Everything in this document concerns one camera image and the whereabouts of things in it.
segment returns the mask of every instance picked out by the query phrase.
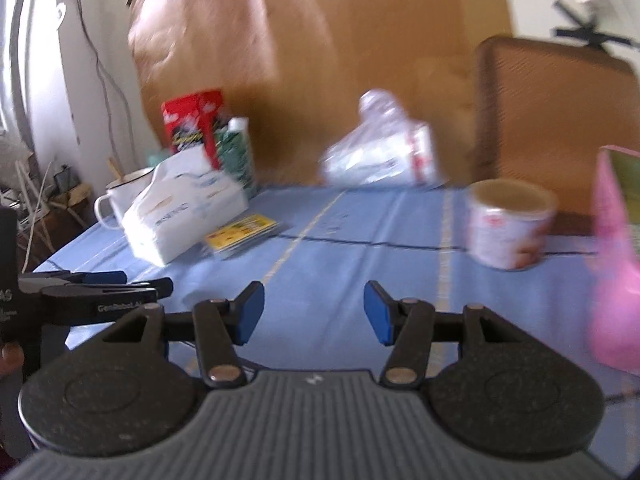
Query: metal screw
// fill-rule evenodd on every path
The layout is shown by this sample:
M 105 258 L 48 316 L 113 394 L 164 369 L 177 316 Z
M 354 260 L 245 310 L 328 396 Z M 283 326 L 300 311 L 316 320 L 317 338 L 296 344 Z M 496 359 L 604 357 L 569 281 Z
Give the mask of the metal screw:
M 386 380 L 393 384 L 411 384 L 418 375 L 411 368 L 390 368 L 385 374 Z
M 235 381 L 242 371 L 237 366 L 233 365 L 218 365 L 209 370 L 209 379 L 212 381 Z

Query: pink object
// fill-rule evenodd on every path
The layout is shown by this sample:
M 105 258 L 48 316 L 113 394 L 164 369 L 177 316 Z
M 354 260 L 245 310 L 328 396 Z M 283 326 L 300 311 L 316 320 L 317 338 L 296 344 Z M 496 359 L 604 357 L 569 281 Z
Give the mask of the pink object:
M 618 146 L 600 149 L 593 191 L 598 267 L 590 343 L 598 361 L 635 374 L 640 372 L 640 261 L 625 197 L 640 190 L 639 176 L 640 153 Z

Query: human hand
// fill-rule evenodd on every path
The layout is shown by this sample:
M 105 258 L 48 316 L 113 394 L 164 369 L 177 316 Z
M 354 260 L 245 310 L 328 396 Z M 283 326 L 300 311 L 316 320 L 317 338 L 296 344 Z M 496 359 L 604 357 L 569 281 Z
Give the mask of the human hand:
M 0 379 L 19 370 L 24 364 L 24 352 L 18 343 L 2 346 L 0 354 Z

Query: yellow card box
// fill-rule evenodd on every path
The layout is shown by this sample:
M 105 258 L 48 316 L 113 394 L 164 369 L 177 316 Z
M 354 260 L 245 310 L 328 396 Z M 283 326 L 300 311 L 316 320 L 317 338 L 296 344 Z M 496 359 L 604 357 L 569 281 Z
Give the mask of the yellow card box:
M 270 232 L 278 223 L 262 215 L 251 215 L 225 225 L 207 236 L 207 243 L 215 251 L 224 251 L 234 245 Z

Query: mug rim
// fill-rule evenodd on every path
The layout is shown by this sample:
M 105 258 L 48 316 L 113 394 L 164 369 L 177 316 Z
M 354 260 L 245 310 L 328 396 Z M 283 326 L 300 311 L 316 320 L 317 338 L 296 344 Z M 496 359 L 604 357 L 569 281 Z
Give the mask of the mug rim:
M 146 177 L 149 173 L 152 173 L 153 170 L 154 168 L 143 168 L 142 170 L 132 171 L 131 173 L 127 173 L 124 176 L 124 179 L 122 181 L 114 180 L 113 182 L 108 183 L 105 189 L 107 191 L 110 191 L 112 189 L 117 189 L 126 184 L 131 184 L 132 182 L 135 182 L 137 180 L 140 180 L 143 177 Z

